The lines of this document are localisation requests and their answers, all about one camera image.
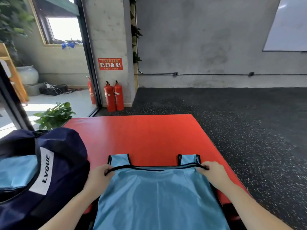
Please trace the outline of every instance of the safety sign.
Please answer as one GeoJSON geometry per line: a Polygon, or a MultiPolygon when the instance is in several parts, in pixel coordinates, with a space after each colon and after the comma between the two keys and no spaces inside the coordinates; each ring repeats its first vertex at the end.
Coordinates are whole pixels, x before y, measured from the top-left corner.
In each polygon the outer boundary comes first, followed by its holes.
{"type": "Polygon", "coordinates": [[[123,70],[121,58],[98,58],[100,70],[123,70]]]}

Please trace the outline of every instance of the hand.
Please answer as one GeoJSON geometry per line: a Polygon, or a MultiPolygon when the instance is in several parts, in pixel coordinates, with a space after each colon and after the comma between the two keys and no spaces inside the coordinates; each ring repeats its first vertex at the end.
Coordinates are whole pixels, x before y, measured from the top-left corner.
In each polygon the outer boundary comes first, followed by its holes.
{"type": "Polygon", "coordinates": [[[218,190],[225,193],[225,191],[233,184],[233,182],[228,177],[224,166],[219,163],[206,161],[201,164],[206,166],[209,170],[204,170],[203,168],[197,168],[197,171],[207,177],[209,182],[218,190]]]}
{"type": "Polygon", "coordinates": [[[89,198],[91,202],[105,192],[115,172],[112,171],[106,176],[105,173],[112,168],[112,166],[106,164],[96,167],[90,171],[82,193],[86,196],[86,198],[89,198]]]}

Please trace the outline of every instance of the fire extinguisher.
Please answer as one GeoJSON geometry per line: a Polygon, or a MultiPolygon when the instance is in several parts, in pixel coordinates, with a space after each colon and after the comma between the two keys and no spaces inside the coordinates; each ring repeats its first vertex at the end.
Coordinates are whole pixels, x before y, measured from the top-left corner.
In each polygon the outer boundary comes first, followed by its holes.
{"type": "Polygon", "coordinates": [[[88,90],[90,91],[91,101],[92,101],[92,104],[96,105],[93,84],[92,84],[91,78],[90,77],[87,77],[87,78],[88,78],[87,86],[88,86],[88,90]]]}
{"type": "Polygon", "coordinates": [[[111,86],[107,81],[104,87],[104,93],[106,95],[106,105],[108,107],[108,112],[116,111],[113,86],[111,86]]]}
{"type": "Polygon", "coordinates": [[[116,109],[118,111],[124,110],[124,98],[122,96],[122,86],[115,81],[114,85],[114,94],[115,94],[115,101],[116,101],[116,109]]]}

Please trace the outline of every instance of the speckled black flooring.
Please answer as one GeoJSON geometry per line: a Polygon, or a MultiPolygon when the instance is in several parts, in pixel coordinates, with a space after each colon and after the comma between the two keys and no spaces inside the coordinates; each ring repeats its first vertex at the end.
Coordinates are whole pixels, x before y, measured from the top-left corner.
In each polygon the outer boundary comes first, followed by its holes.
{"type": "Polygon", "coordinates": [[[307,88],[139,88],[101,115],[192,114],[252,196],[307,229],[307,88]]]}

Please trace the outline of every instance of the planter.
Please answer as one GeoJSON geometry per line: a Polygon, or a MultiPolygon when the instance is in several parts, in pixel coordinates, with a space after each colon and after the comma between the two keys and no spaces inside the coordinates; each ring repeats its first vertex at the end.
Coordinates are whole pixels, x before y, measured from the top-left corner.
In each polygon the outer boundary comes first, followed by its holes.
{"type": "Polygon", "coordinates": [[[23,85],[35,85],[38,83],[38,71],[30,66],[16,67],[23,85]]]}

